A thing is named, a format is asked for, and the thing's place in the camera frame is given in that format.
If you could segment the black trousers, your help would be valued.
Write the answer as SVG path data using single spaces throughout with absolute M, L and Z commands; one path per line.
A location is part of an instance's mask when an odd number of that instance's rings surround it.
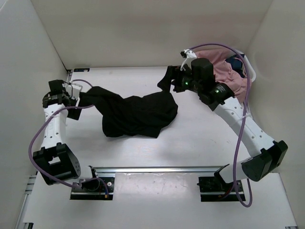
M 157 83 L 160 91 L 143 97 L 123 98 L 101 86 L 92 86 L 80 94 L 79 105 L 93 105 L 102 114 L 102 131 L 106 137 L 141 135 L 157 138 L 178 114 L 178 104 L 170 93 L 172 80 L 166 73 Z

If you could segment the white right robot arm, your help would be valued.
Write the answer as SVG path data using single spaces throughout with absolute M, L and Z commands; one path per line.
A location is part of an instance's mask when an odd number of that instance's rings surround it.
M 177 93 L 186 90 L 197 93 L 202 103 L 242 136 L 249 158 L 215 172 L 214 186 L 218 190 L 226 190 L 235 179 L 258 182 L 281 164 L 288 150 L 285 141 L 275 141 L 251 117 L 243 114 L 230 87 L 216 81 L 213 65 L 208 59 L 197 58 L 183 67 L 168 66 L 162 81 L 167 87 L 173 85 Z

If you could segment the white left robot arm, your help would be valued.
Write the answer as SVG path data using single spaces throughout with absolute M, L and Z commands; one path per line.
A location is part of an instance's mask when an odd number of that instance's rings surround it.
M 29 158 L 47 185 L 79 178 L 81 166 L 66 144 L 66 120 L 79 120 L 82 86 L 63 80 L 49 81 L 50 91 L 42 99 L 45 123 L 29 146 Z

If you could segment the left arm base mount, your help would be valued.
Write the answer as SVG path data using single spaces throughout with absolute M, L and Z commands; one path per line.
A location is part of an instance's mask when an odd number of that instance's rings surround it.
M 101 173 L 98 174 L 98 176 L 106 184 L 108 190 L 107 193 L 104 184 L 99 180 L 94 180 L 85 182 L 82 187 L 72 188 L 70 200 L 113 200 L 115 188 L 115 174 Z

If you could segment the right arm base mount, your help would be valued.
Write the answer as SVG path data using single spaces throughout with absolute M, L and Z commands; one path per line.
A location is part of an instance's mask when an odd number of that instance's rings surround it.
M 233 183 L 221 183 L 215 177 L 198 177 L 201 202 L 238 202 Z

